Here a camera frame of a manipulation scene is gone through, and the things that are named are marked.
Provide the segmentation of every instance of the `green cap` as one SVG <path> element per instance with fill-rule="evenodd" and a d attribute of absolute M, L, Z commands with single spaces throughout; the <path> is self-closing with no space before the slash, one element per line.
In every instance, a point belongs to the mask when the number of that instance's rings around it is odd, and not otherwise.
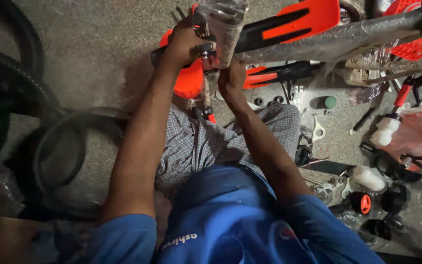
<path fill-rule="evenodd" d="M 325 99 L 325 107 L 328 109 L 335 108 L 336 106 L 336 98 L 333 96 L 327 96 Z"/>

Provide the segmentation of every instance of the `blue t-shirt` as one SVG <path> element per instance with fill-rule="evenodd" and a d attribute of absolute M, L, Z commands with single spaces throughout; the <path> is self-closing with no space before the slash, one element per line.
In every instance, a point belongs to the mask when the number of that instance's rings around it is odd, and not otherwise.
<path fill-rule="evenodd" d="M 156 221 L 113 219 L 91 237 L 90 263 L 384 263 L 312 195 L 281 208 L 247 168 L 213 165 L 177 197 L 157 252 Z"/>

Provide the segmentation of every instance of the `plaid shorts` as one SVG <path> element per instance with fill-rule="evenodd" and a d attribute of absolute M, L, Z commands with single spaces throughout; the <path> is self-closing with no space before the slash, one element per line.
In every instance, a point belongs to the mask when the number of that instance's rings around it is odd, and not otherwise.
<path fill-rule="evenodd" d="M 269 106 L 257 112 L 289 156 L 294 159 L 300 134 L 300 113 L 294 105 Z M 244 165 L 263 175 L 253 163 L 237 122 L 221 127 L 194 119 L 172 104 L 166 146 L 156 173 L 156 188 L 172 198 L 191 175 L 213 164 Z"/>

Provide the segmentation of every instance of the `person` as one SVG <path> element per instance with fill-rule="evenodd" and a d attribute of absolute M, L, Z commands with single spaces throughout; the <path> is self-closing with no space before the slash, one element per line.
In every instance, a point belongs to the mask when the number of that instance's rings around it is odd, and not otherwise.
<path fill-rule="evenodd" d="M 171 105 L 180 69 L 202 44 L 190 18 L 172 40 L 129 123 L 90 263 L 383 263 L 319 201 L 293 158 L 300 117 L 277 105 L 255 113 L 245 65 L 222 69 L 219 91 L 236 122 L 223 128 Z M 156 247 L 154 188 L 180 188 Z"/>

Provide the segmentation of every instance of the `concrete floor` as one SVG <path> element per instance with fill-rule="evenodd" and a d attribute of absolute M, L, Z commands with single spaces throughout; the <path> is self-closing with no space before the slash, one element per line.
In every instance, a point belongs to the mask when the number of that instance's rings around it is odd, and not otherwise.
<path fill-rule="evenodd" d="M 14 0 L 32 21 L 45 48 L 44 80 L 57 95 L 61 105 L 73 109 L 94 106 L 112 106 L 129 109 L 140 100 L 140 95 L 152 73 L 149 52 L 158 47 L 162 34 L 175 25 L 175 6 L 183 9 L 192 4 L 186 0 Z M 296 0 L 252 1 L 248 22 L 275 15 Z M 0 25 L 0 51 L 19 57 L 11 34 Z M 312 114 L 317 114 L 326 129 L 324 139 L 314 145 L 314 156 L 352 164 L 369 165 L 369 159 L 357 146 L 372 123 L 371 119 L 355 135 L 349 130 L 370 107 L 369 104 L 351 106 L 348 92 L 352 89 L 326 88 L 310 85 L 304 93 L 304 102 L 311 97 L 333 95 L 338 100 L 333 116 L 321 110 L 310 110 L 303 123 L 313 128 Z M 256 97 L 270 100 L 282 94 L 279 84 L 246 91 L 249 101 Z M 396 93 L 385 95 L 378 115 L 391 111 Z M 227 124 L 232 113 L 223 101 L 213 102 L 216 120 Z M 37 119 L 13 115 L 8 143 L 1 153 L 7 157 L 11 149 L 38 126 Z M 80 173 L 79 185 L 87 194 L 105 195 L 116 147 L 97 133 L 88 138 L 88 155 Z M 326 182 L 332 176 L 302 170 L 304 176 Z M 405 218 L 422 228 L 422 192 L 413 190 L 416 197 Z M 411 254 L 397 246 L 386 246 L 380 251 Z"/>

